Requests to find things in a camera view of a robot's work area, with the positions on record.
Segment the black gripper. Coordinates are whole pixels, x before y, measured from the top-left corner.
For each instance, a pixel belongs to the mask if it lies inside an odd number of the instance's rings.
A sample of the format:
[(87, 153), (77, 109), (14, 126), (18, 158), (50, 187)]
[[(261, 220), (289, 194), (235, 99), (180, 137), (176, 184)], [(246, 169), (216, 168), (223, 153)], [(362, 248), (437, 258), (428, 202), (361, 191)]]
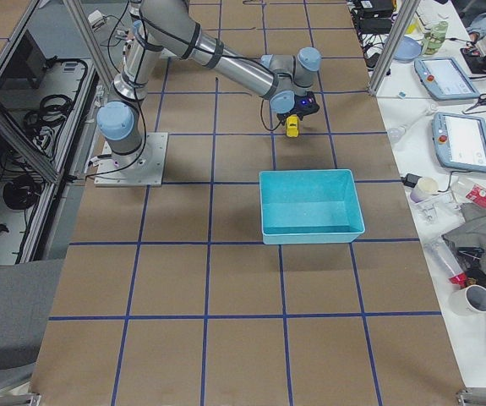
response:
[(319, 111), (319, 104), (312, 91), (308, 91), (305, 96), (295, 96), (294, 101), (294, 107), (289, 112), (277, 113), (276, 116), (281, 123), (285, 123), (287, 118), (292, 115), (296, 115), (300, 120), (303, 120), (305, 116)]

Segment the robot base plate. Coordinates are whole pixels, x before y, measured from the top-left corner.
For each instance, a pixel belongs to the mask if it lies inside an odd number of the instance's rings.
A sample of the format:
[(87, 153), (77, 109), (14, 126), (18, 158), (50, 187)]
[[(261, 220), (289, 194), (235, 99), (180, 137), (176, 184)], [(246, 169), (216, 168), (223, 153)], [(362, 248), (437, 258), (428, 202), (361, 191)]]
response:
[(139, 153), (120, 156), (112, 153), (108, 142), (104, 142), (103, 154), (111, 155), (99, 161), (94, 184), (99, 187), (138, 187), (162, 185), (167, 153), (168, 133), (148, 132), (145, 149)]

